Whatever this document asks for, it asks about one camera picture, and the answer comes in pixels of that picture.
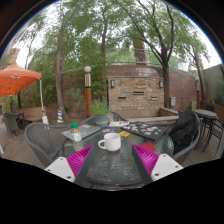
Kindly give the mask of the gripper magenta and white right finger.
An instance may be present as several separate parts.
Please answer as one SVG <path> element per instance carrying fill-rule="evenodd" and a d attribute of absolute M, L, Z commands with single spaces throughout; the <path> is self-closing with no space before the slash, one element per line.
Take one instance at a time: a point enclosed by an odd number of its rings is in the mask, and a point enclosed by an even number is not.
<path fill-rule="evenodd" d="M 182 169 L 182 166 L 169 155 L 157 155 L 136 144 L 132 145 L 132 156 L 145 185 Z"/>

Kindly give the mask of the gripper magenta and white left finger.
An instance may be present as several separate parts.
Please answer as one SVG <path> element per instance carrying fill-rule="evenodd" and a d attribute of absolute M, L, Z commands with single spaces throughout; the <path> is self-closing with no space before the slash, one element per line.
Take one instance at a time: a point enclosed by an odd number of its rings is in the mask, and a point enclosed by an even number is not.
<path fill-rule="evenodd" d="M 82 186 L 85 182 L 88 169 L 93 162 L 94 150 L 90 145 L 68 158 L 59 157 L 51 165 L 46 168 L 56 176 Z"/>

